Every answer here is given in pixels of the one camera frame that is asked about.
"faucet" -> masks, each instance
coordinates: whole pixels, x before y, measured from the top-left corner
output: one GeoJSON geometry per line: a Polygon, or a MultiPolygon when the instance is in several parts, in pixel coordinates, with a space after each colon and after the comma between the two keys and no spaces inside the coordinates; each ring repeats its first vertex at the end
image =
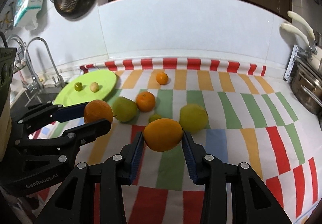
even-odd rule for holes
{"type": "Polygon", "coordinates": [[[27,47],[25,48],[25,59],[26,59],[26,62],[27,62],[27,56],[29,57],[29,61],[30,61],[30,56],[29,56],[29,53],[28,53],[28,47],[29,47],[29,45],[33,42],[33,41],[35,41],[35,40],[40,40],[40,41],[42,41],[44,44],[45,44],[45,46],[46,46],[46,49],[47,49],[47,53],[48,53],[48,55],[49,55],[49,58],[50,58],[50,60],[51,60],[51,62],[52,62],[52,65],[53,65],[53,67],[54,67],[54,69],[55,69],[55,72],[56,72],[56,74],[57,74],[57,78],[58,78],[58,82],[56,82],[55,81],[55,78],[53,77],[53,80],[54,80],[54,83],[55,83],[55,87],[61,87],[61,88],[64,88],[65,86],[66,86],[66,83],[65,83],[65,81],[64,81],[64,79],[62,78],[62,76],[59,74],[59,72],[58,72],[58,70],[57,70],[57,67],[56,67],[56,65],[55,65],[55,63],[54,63],[54,60],[53,60],[53,58],[52,58],[52,55],[51,55],[51,53],[50,53],[50,50],[49,50],[49,47],[48,47],[48,44],[47,44],[47,42],[43,39],[43,38],[41,38],[41,37],[35,37],[35,38],[33,38],[29,43],[28,43],[28,45],[27,45],[27,47]]]}
{"type": "Polygon", "coordinates": [[[33,82],[31,84],[26,83],[25,81],[22,82],[23,87],[26,88],[28,91],[32,92],[35,89],[38,89],[39,91],[43,89],[43,84],[41,83],[38,75],[35,73],[35,70],[33,69],[33,66],[31,64],[30,61],[30,56],[29,54],[26,55],[26,48],[25,48],[25,43],[23,42],[23,40],[16,34],[11,34],[8,38],[7,38],[7,42],[9,43],[10,41],[14,40],[15,42],[17,42],[19,44],[19,46],[21,47],[21,50],[25,53],[25,59],[26,59],[26,63],[27,63],[27,67],[31,73],[33,82]]]}

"lime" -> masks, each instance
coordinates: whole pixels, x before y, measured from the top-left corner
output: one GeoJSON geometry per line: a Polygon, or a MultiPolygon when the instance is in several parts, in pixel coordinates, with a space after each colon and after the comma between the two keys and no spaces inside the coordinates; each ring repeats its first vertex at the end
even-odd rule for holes
{"type": "Polygon", "coordinates": [[[162,119],[162,117],[158,114],[154,114],[149,118],[149,123],[151,123],[152,121],[158,120],[158,119],[162,119]]]}
{"type": "Polygon", "coordinates": [[[83,85],[82,85],[82,83],[81,83],[81,82],[77,82],[77,83],[75,83],[75,85],[74,85],[74,89],[75,89],[76,91],[81,91],[81,90],[83,89],[83,85]]]}

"knife handle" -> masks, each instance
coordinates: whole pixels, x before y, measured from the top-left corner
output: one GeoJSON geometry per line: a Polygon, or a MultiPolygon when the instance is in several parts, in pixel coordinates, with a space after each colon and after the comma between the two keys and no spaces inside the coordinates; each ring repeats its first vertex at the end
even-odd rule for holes
{"type": "Polygon", "coordinates": [[[299,14],[293,12],[293,11],[287,11],[287,15],[292,18],[293,20],[298,21],[299,23],[303,24],[305,29],[309,32],[309,35],[312,37],[312,39],[315,40],[315,34],[311,26],[308,24],[308,22],[299,14]]]}
{"type": "Polygon", "coordinates": [[[301,39],[305,42],[305,44],[310,47],[310,43],[309,43],[309,40],[308,38],[306,37],[306,35],[301,32],[298,28],[296,28],[295,26],[293,26],[292,24],[281,24],[281,28],[288,31],[288,32],[291,32],[291,33],[294,33],[294,34],[297,34],[299,37],[301,37],[301,39]]]}

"kitchen counter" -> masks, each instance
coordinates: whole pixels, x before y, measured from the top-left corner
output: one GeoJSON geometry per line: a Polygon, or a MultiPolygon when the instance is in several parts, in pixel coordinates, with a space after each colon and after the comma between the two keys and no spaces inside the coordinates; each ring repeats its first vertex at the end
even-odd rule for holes
{"type": "MultiPolygon", "coordinates": [[[[181,107],[196,103],[206,108],[209,123],[193,135],[195,142],[223,162],[249,163],[291,221],[302,223],[321,197],[322,132],[317,117],[297,101],[286,82],[261,76],[265,74],[264,67],[256,73],[256,65],[241,69],[234,62],[222,66],[219,61],[181,61],[164,59],[159,66],[142,60],[123,61],[121,66],[106,65],[119,77],[106,102],[112,105],[117,96],[135,100],[139,92],[148,90],[157,97],[157,104],[151,112],[138,112],[128,123],[114,119],[106,136],[80,148],[75,164],[105,161],[130,143],[152,114],[178,121],[181,107]],[[155,81],[161,70],[170,78],[164,86],[155,81]]],[[[85,72],[95,69],[91,66],[85,72]]],[[[83,118],[55,123],[31,137],[58,137],[65,129],[83,123],[83,118]]],[[[39,193],[44,202],[56,188],[57,185],[39,193]]],[[[200,221],[204,187],[195,186],[190,180],[181,145],[165,153],[145,148],[134,185],[122,189],[130,224],[200,221]]],[[[230,185],[227,198],[231,223],[230,185]]]]}

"kitchen sink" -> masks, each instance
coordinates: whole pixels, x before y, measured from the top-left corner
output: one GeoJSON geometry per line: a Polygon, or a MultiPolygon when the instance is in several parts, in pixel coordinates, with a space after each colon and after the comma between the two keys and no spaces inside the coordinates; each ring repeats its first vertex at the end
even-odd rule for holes
{"type": "Polygon", "coordinates": [[[13,120],[18,119],[18,117],[27,112],[28,107],[30,106],[54,101],[60,91],[61,88],[45,87],[40,92],[23,92],[19,97],[17,97],[10,109],[11,118],[13,120]]]}

